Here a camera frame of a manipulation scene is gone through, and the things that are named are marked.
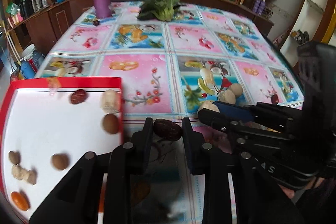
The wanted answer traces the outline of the right hand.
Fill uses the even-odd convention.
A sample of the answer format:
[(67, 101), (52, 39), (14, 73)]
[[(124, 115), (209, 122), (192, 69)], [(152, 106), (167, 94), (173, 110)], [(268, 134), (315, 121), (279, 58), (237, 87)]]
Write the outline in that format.
[(297, 191), (304, 191), (318, 188), (324, 181), (325, 178), (314, 176), (305, 186), (301, 188), (295, 188), (293, 186), (288, 186), (283, 183), (278, 184), (278, 186), (281, 188), (281, 190), (285, 193), (285, 195), (289, 199), (293, 199)]

